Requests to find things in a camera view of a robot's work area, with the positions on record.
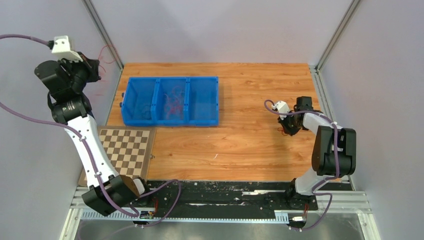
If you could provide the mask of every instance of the light chessboard square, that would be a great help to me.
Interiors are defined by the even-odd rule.
[[[146,178],[155,137],[153,127],[99,126],[97,132],[107,157],[120,175]],[[78,185],[87,186],[84,169]]]

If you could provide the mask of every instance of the gray floor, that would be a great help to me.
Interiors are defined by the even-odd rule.
[[[308,224],[318,219],[308,215]],[[81,240],[364,240],[356,214],[328,214],[313,230],[295,232],[284,224],[181,223],[130,228],[109,238],[111,233],[132,225],[130,221],[92,220],[82,223]]]

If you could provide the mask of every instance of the robotic arm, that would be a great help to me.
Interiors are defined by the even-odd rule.
[[[119,207],[137,200],[149,188],[141,178],[133,180],[128,176],[119,175],[100,142],[90,101],[83,94],[87,83],[101,79],[99,60],[89,59],[81,52],[75,52],[68,36],[55,37],[49,42],[49,47],[51,53],[59,60],[48,60],[39,64],[34,73],[49,90],[47,105],[54,121],[77,130],[88,143],[98,168],[97,172],[93,170],[89,154],[80,138],[65,129],[75,144],[87,176],[89,191],[82,195],[82,199],[87,206],[107,216],[116,209],[103,195],[96,176],[100,176],[104,186],[110,186],[106,191]]]
[[[295,135],[300,129],[310,130],[315,134],[315,144],[312,151],[311,168],[301,177],[294,178],[285,192],[285,200],[293,209],[304,208],[314,199],[314,191],[327,183],[327,179],[336,175],[335,152],[338,156],[339,178],[351,175],[356,168],[356,132],[351,128],[343,128],[336,124],[337,148],[334,143],[334,127],[321,116],[312,106],[312,98],[301,96],[296,99],[294,111],[284,101],[279,101],[272,109],[280,114],[311,111],[292,115],[280,115],[278,122],[286,134]]]

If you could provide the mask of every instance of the metal beam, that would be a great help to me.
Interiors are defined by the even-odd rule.
[[[103,39],[104,43],[106,45],[112,46],[108,47],[110,54],[112,55],[112,58],[115,60],[115,63],[118,65],[118,67],[123,70],[124,64],[121,60],[121,58],[118,55],[117,50],[114,47],[114,44],[112,43],[111,38],[108,35],[108,32],[106,31],[105,26],[102,23],[102,20],[100,19],[99,14],[96,11],[96,8],[94,7],[94,4],[91,0],[81,0],[84,4],[85,8],[87,9],[88,14],[90,15],[95,27],[98,30],[98,33],[100,34],[101,38]]]
[[[325,48],[324,53],[322,54],[321,58],[318,61],[318,64],[316,65],[316,70],[320,71],[323,69],[324,64],[326,63],[327,59],[329,58],[330,53],[332,52],[334,46],[339,41],[340,36],[342,35],[343,31],[345,30],[346,26],[348,25],[349,21],[351,20],[352,16],[354,15],[355,11],[357,10],[359,3],[362,0],[352,0],[352,2],[349,5],[349,8],[347,9],[346,13],[344,14],[343,18],[341,19],[340,24],[338,25],[334,35],[332,36],[330,42],[328,43],[327,47]]]

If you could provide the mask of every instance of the wooden table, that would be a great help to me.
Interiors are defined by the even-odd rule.
[[[291,181],[311,166],[315,136],[284,136],[264,100],[318,98],[307,64],[127,63],[107,124],[124,125],[119,103],[129,77],[218,76],[218,127],[158,127],[148,179]]]

